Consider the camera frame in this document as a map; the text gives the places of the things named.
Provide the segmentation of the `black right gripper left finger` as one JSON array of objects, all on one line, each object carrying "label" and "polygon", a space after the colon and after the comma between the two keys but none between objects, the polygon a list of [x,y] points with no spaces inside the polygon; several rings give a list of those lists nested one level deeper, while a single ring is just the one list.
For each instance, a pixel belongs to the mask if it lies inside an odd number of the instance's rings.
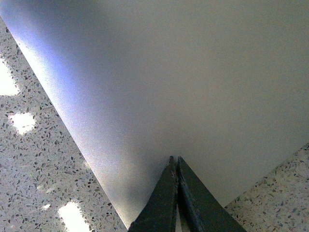
[{"label": "black right gripper left finger", "polygon": [[131,223],[130,232],[174,232],[176,230],[178,177],[170,157],[146,206]]}]

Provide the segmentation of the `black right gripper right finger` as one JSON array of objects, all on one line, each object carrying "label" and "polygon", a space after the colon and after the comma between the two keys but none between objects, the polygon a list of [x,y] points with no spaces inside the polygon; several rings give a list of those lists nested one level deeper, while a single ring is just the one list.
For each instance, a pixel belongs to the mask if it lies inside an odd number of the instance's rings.
[{"label": "black right gripper right finger", "polygon": [[218,203],[182,157],[178,157],[177,172],[180,209],[191,232],[245,231]]}]

